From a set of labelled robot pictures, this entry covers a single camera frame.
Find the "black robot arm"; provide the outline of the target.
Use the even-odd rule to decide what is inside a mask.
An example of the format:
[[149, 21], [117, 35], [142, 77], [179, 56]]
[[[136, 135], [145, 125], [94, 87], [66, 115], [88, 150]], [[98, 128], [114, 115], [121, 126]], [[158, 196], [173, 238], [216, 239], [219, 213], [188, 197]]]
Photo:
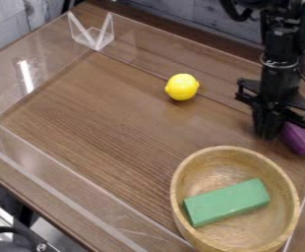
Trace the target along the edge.
[[255, 132], [271, 140], [291, 122], [305, 128], [305, 0], [220, 0], [232, 20], [260, 14], [263, 76], [237, 81], [236, 98], [253, 110]]

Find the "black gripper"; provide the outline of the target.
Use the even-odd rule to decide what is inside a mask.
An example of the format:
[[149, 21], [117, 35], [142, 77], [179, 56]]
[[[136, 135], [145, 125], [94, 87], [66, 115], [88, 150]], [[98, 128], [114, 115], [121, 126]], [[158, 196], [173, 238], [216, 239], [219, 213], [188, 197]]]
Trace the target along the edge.
[[272, 140], [286, 122], [305, 129], [305, 97], [300, 93], [300, 57], [292, 61], [271, 60], [264, 55], [261, 79], [237, 81], [236, 99], [253, 110], [256, 135]]

